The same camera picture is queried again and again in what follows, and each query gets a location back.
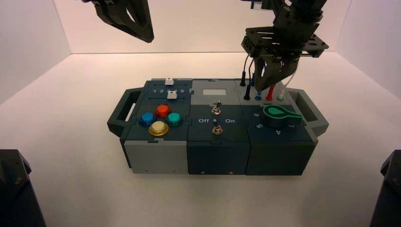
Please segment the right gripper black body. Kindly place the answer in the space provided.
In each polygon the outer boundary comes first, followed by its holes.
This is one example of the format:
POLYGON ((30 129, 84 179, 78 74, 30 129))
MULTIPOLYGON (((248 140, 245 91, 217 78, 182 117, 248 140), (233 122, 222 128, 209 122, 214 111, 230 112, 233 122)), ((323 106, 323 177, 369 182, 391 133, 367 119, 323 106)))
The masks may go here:
POLYGON ((328 44, 315 31, 323 18, 322 4, 252 4, 251 9, 274 13, 272 26, 245 30, 241 43, 251 57, 318 58, 328 44))

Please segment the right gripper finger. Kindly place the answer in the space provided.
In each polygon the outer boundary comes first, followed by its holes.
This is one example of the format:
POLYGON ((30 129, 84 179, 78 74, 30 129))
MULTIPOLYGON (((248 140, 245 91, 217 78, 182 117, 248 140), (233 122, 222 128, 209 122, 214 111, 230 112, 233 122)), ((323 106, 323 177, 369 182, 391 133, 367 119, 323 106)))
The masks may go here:
POLYGON ((262 57, 253 59, 255 64, 255 89, 263 91, 278 82, 278 61, 262 57))
POLYGON ((297 70, 299 59, 270 59, 262 76, 262 90, 291 76, 297 70))

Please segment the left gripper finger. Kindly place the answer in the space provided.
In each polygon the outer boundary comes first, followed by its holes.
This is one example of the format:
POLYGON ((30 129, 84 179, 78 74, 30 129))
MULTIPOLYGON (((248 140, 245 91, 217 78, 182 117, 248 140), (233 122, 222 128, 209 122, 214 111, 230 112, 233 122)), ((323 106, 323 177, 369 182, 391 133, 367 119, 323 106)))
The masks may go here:
POLYGON ((154 33, 148 1, 129 0, 128 12, 133 21, 133 24, 129 25, 131 35, 146 43, 151 43, 154 40, 154 33))
POLYGON ((94 4, 94 7, 97 16, 103 22, 131 35, 129 25, 132 25, 133 21, 128 12, 128 1, 106 1, 102 5, 94 4))

